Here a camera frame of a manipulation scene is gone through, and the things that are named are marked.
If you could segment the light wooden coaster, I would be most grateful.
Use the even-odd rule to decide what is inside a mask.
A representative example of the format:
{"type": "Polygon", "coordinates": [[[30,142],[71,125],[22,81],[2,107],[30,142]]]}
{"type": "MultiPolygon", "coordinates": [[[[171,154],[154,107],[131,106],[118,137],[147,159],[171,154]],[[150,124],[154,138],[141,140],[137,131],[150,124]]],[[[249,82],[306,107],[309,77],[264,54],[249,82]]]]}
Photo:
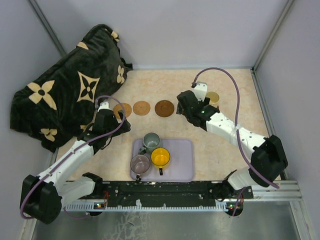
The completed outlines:
{"type": "Polygon", "coordinates": [[[151,106],[147,101],[137,101],[134,105],[133,105],[133,112],[138,115],[138,116],[145,116],[147,115],[150,110],[151,110],[151,106]]]}
{"type": "Polygon", "coordinates": [[[125,113],[125,117],[128,118],[132,113],[132,107],[130,104],[123,102],[122,106],[120,104],[117,104],[113,108],[113,112],[115,114],[115,117],[117,119],[121,119],[122,117],[119,115],[119,111],[122,111],[125,113]]]}

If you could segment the grey mug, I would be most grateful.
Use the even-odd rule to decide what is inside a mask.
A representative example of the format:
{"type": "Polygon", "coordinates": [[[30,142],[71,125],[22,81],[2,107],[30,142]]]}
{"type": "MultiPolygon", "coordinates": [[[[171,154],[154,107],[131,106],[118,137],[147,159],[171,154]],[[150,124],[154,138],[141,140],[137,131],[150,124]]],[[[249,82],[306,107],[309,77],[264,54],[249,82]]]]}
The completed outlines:
{"type": "Polygon", "coordinates": [[[138,154],[151,154],[155,149],[162,147],[162,140],[158,134],[154,132],[147,133],[142,139],[142,147],[138,154]]]}

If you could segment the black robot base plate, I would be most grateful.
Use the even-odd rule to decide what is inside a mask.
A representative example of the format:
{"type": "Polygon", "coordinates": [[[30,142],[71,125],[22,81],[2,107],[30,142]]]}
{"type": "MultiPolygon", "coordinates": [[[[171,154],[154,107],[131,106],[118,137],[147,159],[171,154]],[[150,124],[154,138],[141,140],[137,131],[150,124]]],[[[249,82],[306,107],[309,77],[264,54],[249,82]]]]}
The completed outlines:
{"type": "Polygon", "coordinates": [[[214,207],[216,201],[237,199],[240,191],[226,181],[148,182],[104,181],[81,200],[106,200],[108,207],[214,207]]]}

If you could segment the dark brown coaster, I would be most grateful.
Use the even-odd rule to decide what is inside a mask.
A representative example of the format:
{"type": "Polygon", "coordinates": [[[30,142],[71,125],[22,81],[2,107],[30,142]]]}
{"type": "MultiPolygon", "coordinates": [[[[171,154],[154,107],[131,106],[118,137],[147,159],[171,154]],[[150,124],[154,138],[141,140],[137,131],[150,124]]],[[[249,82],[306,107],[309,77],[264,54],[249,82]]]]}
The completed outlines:
{"type": "Polygon", "coordinates": [[[154,110],[158,116],[166,118],[174,113],[175,107],[169,100],[160,100],[156,103],[154,110]]]}

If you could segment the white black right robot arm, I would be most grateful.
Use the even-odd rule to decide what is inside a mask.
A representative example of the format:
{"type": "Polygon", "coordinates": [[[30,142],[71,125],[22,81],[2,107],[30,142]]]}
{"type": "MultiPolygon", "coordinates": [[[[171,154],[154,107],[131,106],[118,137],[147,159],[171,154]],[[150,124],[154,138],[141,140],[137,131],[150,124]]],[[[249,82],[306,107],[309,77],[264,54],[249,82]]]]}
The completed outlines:
{"type": "Polygon", "coordinates": [[[206,132],[218,135],[239,148],[247,167],[232,171],[220,184],[222,196],[235,198],[241,189],[250,186],[279,189],[274,181],[288,166],[279,137],[265,137],[235,124],[209,100],[198,100],[191,90],[177,96],[177,114],[206,132]]]}

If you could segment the purple mug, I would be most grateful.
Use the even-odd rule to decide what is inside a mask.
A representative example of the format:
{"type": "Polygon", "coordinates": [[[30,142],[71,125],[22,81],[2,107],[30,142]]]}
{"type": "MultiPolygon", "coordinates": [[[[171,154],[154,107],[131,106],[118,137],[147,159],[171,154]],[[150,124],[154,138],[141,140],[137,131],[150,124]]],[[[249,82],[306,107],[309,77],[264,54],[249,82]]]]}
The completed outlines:
{"type": "Polygon", "coordinates": [[[140,182],[151,168],[150,159],[143,154],[138,154],[130,161],[130,169],[134,174],[134,180],[140,182]]]}

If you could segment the yellow mug black handle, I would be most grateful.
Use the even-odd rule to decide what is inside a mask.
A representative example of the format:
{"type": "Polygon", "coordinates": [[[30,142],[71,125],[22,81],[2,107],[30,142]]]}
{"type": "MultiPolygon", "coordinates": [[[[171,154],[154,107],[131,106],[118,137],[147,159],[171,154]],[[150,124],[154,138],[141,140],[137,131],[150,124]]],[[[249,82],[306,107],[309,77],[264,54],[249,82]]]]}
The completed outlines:
{"type": "Polygon", "coordinates": [[[159,175],[164,175],[164,170],[169,166],[171,161],[171,155],[169,151],[163,147],[158,147],[151,153],[151,162],[153,166],[158,170],[159,175]]]}

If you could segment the cream mug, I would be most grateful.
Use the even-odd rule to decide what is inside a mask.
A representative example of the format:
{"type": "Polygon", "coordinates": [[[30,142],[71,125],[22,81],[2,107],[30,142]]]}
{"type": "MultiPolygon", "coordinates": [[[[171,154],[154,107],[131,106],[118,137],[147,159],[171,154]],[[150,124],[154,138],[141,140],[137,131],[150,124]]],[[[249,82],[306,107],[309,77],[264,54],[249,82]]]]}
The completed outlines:
{"type": "Polygon", "coordinates": [[[217,92],[209,91],[209,92],[206,93],[205,97],[209,98],[209,104],[211,106],[214,106],[216,108],[219,106],[220,95],[217,92]]]}

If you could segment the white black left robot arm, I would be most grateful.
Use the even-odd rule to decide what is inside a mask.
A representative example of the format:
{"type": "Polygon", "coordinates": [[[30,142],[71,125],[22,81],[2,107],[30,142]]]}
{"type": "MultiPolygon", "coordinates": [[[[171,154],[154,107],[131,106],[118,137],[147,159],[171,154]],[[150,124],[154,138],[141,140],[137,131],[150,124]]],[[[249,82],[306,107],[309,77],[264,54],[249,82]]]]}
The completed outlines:
{"type": "Polygon", "coordinates": [[[50,224],[72,202],[85,196],[97,199],[103,195],[101,177],[90,172],[75,181],[69,181],[69,177],[104,149],[107,140],[131,130],[123,111],[119,115],[121,122],[112,110],[99,110],[94,123],[77,137],[67,153],[37,176],[30,174],[23,180],[20,198],[20,216],[23,219],[37,219],[50,224]]]}

